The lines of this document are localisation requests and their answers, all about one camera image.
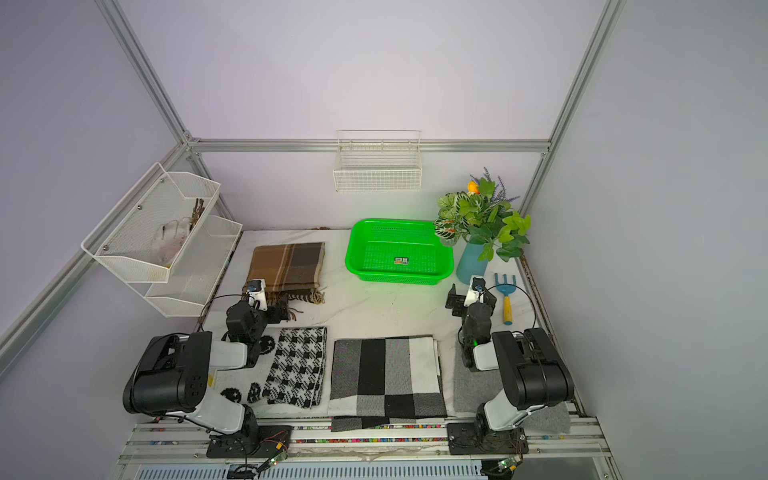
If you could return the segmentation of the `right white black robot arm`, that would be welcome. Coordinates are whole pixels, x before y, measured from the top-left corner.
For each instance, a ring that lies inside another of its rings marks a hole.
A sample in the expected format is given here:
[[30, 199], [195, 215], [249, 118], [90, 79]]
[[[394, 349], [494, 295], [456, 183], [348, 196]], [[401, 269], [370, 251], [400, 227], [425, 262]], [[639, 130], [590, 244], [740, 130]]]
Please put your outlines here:
[[461, 319], [457, 332], [459, 362], [471, 373], [497, 371], [501, 390], [477, 411], [473, 428], [479, 439], [496, 432], [520, 431], [526, 419], [574, 398], [572, 376], [547, 332], [492, 330], [496, 297], [481, 277], [466, 294], [452, 286], [445, 308]]

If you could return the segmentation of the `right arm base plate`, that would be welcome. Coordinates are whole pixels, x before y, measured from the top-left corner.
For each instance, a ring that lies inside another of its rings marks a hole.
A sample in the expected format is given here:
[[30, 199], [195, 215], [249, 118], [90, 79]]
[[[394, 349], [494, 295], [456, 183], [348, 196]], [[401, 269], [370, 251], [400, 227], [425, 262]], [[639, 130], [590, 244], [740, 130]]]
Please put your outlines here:
[[451, 455], [511, 456], [529, 452], [527, 435], [521, 428], [481, 433], [473, 423], [449, 423], [446, 431]]

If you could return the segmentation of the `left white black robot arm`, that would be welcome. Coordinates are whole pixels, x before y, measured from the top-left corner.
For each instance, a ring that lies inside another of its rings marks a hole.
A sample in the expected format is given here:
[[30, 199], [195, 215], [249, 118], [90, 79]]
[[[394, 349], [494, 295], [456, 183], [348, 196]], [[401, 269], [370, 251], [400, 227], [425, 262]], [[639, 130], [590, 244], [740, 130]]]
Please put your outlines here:
[[212, 371], [253, 367], [266, 326], [288, 316], [285, 306], [241, 300], [226, 312], [225, 337], [210, 331], [171, 333], [151, 339], [122, 395], [131, 414], [175, 418], [206, 429], [215, 446], [232, 442], [248, 453], [266, 440], [251, 407], [216, 394]]

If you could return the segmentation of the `houndstooth smiley knit scarf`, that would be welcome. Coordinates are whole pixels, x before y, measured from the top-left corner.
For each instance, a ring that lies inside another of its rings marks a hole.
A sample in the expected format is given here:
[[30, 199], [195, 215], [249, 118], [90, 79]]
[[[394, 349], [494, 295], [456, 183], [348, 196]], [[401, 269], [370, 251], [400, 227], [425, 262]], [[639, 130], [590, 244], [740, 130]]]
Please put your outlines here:
[[215, 391], [252, 408], [320, 405], [327, 358], [325, 327], [269, 328], [257, 352], [253, 367], [218, 371], [213, 379]]

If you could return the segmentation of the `grey fleece scarf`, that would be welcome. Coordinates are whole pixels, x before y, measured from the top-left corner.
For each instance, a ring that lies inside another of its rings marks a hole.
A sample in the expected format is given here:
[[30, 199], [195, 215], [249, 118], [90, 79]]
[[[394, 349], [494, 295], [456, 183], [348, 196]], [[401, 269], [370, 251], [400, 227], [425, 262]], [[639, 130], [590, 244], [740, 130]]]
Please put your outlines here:
[[[468, 416], [476, 413], [482, 404], [493, 400], [503, 390], [501, 376], [498, 370], [469, 370], [463, 365], [457, 341], [454, 346], [452, 400], [447, 412], [449, 416]], [[523, 420], [521, 427], [541, 434], [570, 434], [571, 421], [567, 406], [561, 402], [535, 411]]]

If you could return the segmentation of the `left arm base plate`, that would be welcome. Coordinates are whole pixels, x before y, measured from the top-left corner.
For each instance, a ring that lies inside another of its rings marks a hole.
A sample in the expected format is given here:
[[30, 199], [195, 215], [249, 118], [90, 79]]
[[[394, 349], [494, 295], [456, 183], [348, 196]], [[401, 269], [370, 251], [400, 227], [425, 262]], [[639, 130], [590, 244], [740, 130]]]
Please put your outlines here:
[[206, 451], [211, 459], [268, 459], [290, 445], [293, 427], [289, 425], [262, 425], [254, 437], [239, 432], [212, 435]]

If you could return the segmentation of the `black white checked scarf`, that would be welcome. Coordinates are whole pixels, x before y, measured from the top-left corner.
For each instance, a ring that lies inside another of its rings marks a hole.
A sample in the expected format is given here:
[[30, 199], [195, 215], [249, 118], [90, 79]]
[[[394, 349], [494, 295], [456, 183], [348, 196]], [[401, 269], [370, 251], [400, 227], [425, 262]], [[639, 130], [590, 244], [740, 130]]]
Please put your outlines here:
[[431, 336], [336, 341], [328, 415], [334, 432], [446, 417], [437, 341]]

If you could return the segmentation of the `brown plaid fringed scarf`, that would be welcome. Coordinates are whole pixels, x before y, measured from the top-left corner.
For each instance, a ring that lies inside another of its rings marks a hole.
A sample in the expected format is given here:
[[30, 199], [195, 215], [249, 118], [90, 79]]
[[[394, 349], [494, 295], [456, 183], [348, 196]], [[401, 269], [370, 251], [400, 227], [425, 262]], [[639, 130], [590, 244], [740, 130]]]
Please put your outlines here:
[[[287, 302], [289, 320], [296, 320], [299, 310], [291, 307], [290, 302], [325, 302], [320, 286], [324, 258], [323, 242], [258, 246], [253, 250], [246, 282], [263, 279], [268, 306]], [[245, 285], [243, 300], [249, 305]]]

